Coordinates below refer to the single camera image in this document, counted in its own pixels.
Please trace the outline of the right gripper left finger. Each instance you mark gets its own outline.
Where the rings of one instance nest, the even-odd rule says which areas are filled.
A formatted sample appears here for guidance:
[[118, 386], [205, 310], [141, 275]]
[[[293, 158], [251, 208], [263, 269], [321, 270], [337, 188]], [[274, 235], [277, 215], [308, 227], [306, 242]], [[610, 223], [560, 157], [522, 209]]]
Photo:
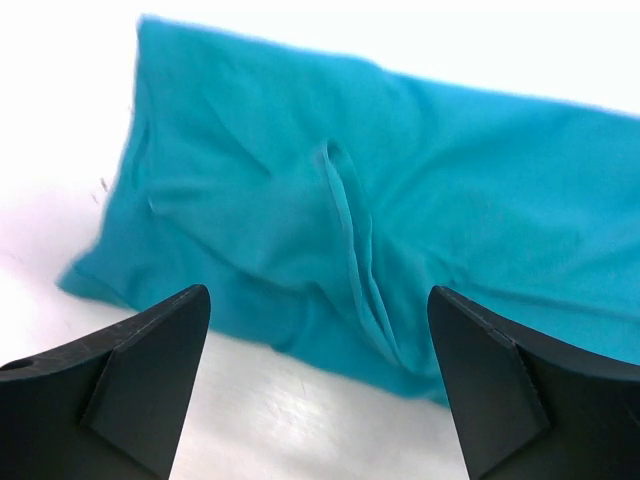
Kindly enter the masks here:
[[4, 479], [167, 479], [210, 317], [191, 286], [1, 368]]

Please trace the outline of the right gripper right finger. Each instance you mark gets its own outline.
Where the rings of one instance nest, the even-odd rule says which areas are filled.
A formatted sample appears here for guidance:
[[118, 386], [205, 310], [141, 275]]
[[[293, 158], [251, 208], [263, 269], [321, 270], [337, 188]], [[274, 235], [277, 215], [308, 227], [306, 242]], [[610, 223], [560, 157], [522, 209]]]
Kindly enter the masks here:
[[427, 315], [470, 478], [638, 478], [638, 366], [444, 287]]

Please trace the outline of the teal t shirt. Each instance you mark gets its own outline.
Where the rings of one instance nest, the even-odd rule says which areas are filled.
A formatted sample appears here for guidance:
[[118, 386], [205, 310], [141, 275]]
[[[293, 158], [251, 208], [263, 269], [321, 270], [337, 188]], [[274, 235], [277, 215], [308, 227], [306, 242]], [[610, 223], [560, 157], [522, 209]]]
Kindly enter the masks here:
[[639, 122], [144, 17], [133, 118], [69, 294], [144, 310], [192, 284], [211, 327], [444, 403], [445, 286], [639, 359]]

